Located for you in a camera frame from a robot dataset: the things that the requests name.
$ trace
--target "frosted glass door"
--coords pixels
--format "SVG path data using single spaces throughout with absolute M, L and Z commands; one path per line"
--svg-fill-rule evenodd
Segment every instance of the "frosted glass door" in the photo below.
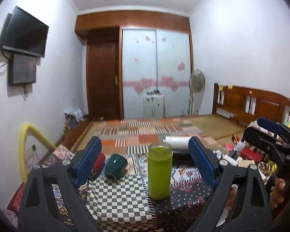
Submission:
M 190 43 L 189 35 L 157 30 L 158 89 L 165 96 L 165 117 L 188 114 Z
M 155 30 L 124 30 L 122 85 L 124 118 L 143 118 L 143 96 L 157 87 Z

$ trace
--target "bottle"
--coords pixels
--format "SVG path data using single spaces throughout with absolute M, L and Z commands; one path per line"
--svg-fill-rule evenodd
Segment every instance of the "bottle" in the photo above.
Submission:
M 168 143 L 151 144 L 148 148 L 148 194 L 163 200 L 170 194 L 173 152 Z
M 245 140 L 244 138 L 242 138 L 237 144 L 236 144 L 236 147 L 235 147 L 235 150 L 240 152 L 241 150 L 243 150 L 245 148 L 246 144 L 245 144 Z

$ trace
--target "yellow tube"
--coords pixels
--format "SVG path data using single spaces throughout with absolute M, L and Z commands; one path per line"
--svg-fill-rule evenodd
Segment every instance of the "yellow tube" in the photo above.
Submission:
M 34 136 L 42 145 L 44 145 L 48 149 L 56 150 L 57 147 L 51 143 L 37 128 L 35 128 L 32 124 L 24 124 L 22 126 L 22 130 L 19 138 L 19 147 L 18 147 L 18 156 L 19 156 L 19 165 L 20 172 L 22 173 L 22 180 L 24 182 L 27 181 L 28 175 L 26 172 L 26 158 L 25 158 L 25 145 L 27 140 L 27 133 L 30 131 L 32 136 Z

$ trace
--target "green mug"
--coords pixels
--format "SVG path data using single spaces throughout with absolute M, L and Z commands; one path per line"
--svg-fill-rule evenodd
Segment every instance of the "green mug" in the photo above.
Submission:
M 111 181 L 120 179 L 127 164 L 127 160 L 120 154 L 112 154 L 106 164 L 105 177 Z

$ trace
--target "wooden headboard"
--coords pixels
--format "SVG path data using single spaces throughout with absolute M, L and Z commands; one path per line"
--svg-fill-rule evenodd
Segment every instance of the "wooden headboard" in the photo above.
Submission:
M 282 123 L 286 114 L 290 116 L 290 98 L 266 90 L 214 84 L 212 113 L 244 127 L 260 116 Z

